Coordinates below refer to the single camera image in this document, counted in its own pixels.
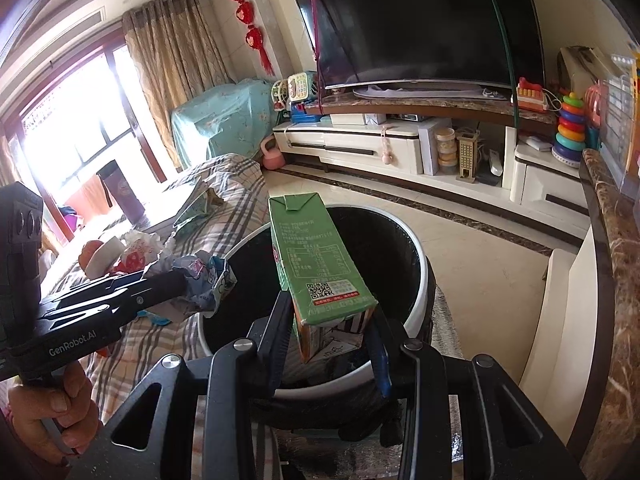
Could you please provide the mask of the person left hand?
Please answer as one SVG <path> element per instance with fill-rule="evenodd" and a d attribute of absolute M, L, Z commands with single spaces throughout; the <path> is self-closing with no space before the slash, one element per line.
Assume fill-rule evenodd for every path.
<path fill-rule="evenodd" d="M 85 452 L 102 427 L 98 407 L 91 397 L 92 382 L 79 362 L 65 367 L 60 388 L 9 388 L 10 421 L 17 437 L 30 452 L 52 465 L 61 465 L 67 455 L 44 428 L 43 419 L 62 426 L 62 442 L 78 453 Z"/>

